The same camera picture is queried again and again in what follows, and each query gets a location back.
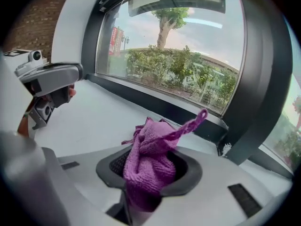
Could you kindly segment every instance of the red sign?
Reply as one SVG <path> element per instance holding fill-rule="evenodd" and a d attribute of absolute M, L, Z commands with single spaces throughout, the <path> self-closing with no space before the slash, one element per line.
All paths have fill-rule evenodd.
<path fill-rule="evenodd" d="M 111 42 L 110 42 L 110 49 L 109 49 L 109 55 L 113 55 L 115 51 L 115 42 L 117 37 L 117 28 L 113 28 L 112 36 L 111 36 Z"/>
<path fill-rule="evenodd" d="M 123 36 L 123 31 L 118 29 L 117 39 L 116 39 L 116 43 L 115 43 L 115 55 L 117 55 L 117 56 L 120 55 L 120 47 L 121 47 L 122 36 Z"/>

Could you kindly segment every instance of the window glass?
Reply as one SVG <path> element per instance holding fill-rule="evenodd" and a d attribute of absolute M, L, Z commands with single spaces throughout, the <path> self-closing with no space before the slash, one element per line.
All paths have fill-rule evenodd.
<path fill-rule="evenodd" d="M 293 49 L 293 74 L 280 118 L 263 145 L 295 170 L 301 159 L 301 49 L 288 27 Z"/>
<path fill-rule="evenodd" d="M 129 0 L 106 14 L 100 38 L 98 73 L 222 113 L 242 63 L 242 6 L 240 0 Z"/>

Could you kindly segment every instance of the purple towel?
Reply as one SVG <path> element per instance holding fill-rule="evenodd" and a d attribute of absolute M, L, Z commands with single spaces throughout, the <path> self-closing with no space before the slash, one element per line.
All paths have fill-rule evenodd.
<path fill-rule="evenodd" d="M 126 181 L 130 204 L 141 211 L 154 211 L 151 202 L 160 200 L 160 191 L 171 184 L 175 177 L 174 164 L 167 159 L 167 152 L 176 148 L 183 134 L 194 131 L 207 117 L 203 109 L 196 117 L 175 130 L 164 120 L 146 119 L 145 125 L 136 126 L 134 138 L 122 144 L 133 143 L 127 157 L 123 176 Z"/>

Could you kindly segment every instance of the white wall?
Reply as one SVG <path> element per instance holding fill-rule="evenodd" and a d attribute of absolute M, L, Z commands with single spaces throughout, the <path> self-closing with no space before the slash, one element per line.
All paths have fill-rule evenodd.
<path fill-rule="evenodd" d="M 81 61 L 85 29 L 96 0 L 66 0 L 55 27 L 51 61 Z"/>

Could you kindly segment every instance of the lamp post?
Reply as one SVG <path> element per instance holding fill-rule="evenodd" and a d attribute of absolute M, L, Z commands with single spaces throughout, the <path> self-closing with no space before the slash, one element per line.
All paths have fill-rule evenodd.
<path fill-rule="evenodd" d="M 123 35 L 122 38 L 121 38 L 121 42 L 124 42 L 123 50 L 125 50 L 126 49 L 126 43 L 128 44 L 130 42 L 130 39 L 129 39 L 129 37 L 126 37 L 126 36 Z"/>

